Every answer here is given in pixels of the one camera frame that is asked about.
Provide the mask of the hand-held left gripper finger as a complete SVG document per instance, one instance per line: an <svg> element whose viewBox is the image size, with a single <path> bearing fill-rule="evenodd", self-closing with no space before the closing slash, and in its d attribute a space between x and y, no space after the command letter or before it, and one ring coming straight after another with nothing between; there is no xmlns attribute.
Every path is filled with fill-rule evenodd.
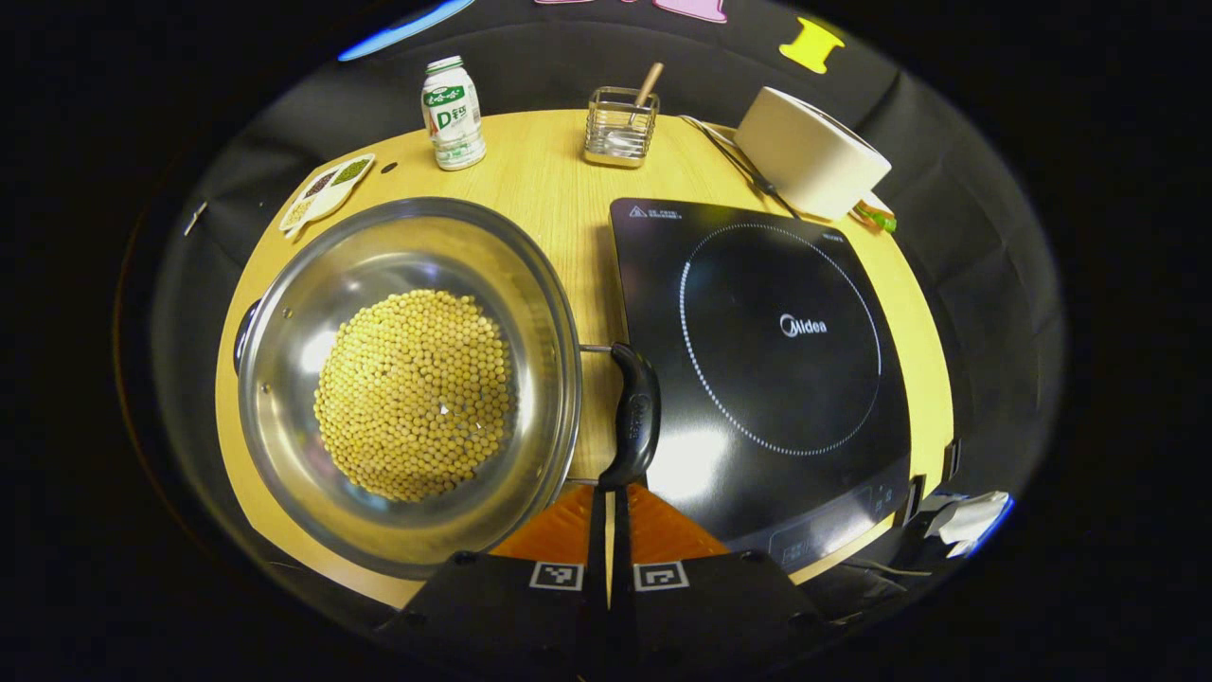
<svg viewBox="0 0 1212 682"><path fill-rule="evenodd" d="M490 551L458 551L375 630L415 681L581 681L608 607L605 509L571 485Z"/></svg>
<svg viewBox="0 0 1212 682"><path fill-rule="evenodd" d="M764 551L730 551L642 485L617 502L614 678L758 681L837 630Z"/></svg>

